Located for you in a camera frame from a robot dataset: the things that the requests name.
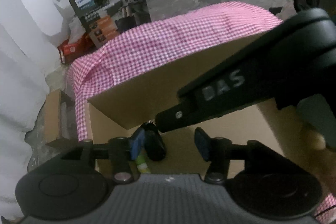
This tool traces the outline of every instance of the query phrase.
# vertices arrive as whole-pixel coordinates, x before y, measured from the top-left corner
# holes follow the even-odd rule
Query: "red box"
[[[76,43],[68,44],[65,40],[57,47],[62,64],[68,64],[76,58],[87,54],[87,51],[94,46],[88,34],[84,34]]]

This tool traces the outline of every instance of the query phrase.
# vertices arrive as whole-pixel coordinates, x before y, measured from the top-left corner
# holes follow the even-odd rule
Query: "concrete floor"
[[[257,5],[265,9],[270,7],[278,7],[284,4],[284,0],[149,0],[148,8],[153,21],[170,18],[176,15],[185,14],[191,10],[199,9],[208,5],[217,4],[225,1],[241,1],[252,5]],[[66,72],[67,67],[62,66],[55,72],[47,76],[46,81],[50,87],[50,91],[55,89],[66,89]],[[33,149],[33,156],[29,162],[28,170],[32,170],[44,163],[51,157],[60,152],[55,148],[45,145],[43,142],[44,130],[44,107],[42,107],[35,127],[26,134],[26,142]]]

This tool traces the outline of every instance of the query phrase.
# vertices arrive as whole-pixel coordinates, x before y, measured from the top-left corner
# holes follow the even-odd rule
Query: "gray textured panel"
[[[313,224],[311,217],[272,221],[238,205],[224,187],[206,184],[198,175],[141,175],[117,186],[98,209],[78,219],[43,221],[27,217],[23,224]]]

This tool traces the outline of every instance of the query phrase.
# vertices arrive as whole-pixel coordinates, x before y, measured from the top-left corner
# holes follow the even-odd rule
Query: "cardboard box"
[[[44,141],[56,148],[78,143],[75,103],[61,90],[51,92],[45,101]]]
[[[68,44],[68,41],[69,39],[65,40],[57,47],[62,64],[68,64],[87,54],[94,46],[88,34],[84,34],[76,43]]]
[[[194,53],[130,79],[88,100],[85,105],[88,138],[95,144],[118,136],[130,136],[145,121],[178,103],[177,91],[204,72],[253,42],[259,35],[242,38]],[[194,129],[203,128],[211,137],[222,136],[236,144],[254,139],[283,154],[309,170],[304,144],[300,140],[302,121],[294,107],[278,111],[273,100],[263,102],[202,122],[165,133],[167,157],[161,162],[147,159],[152,173],[204,175],[204,162],[194,145]],[[103,162],[98,163],[105,170]],[[229,177],[243,169],[243,163],[230,165]]]
[[[103,46],[107,41],[117,37],[119,32],[111,17],[105,16],[90,24],[90,38],[97,48]]]

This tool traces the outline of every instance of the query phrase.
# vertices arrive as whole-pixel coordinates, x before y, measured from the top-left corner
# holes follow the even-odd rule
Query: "screw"
[[[210,173],[207,175],[208,181],[212,184],[221,183],[224,181],[224,175],[221,173]]]
[[[182,111],[177,111],[176,114],[175,114],[176,119],[180,119],[180,118],[182,118],[182,116],[183,116]]]

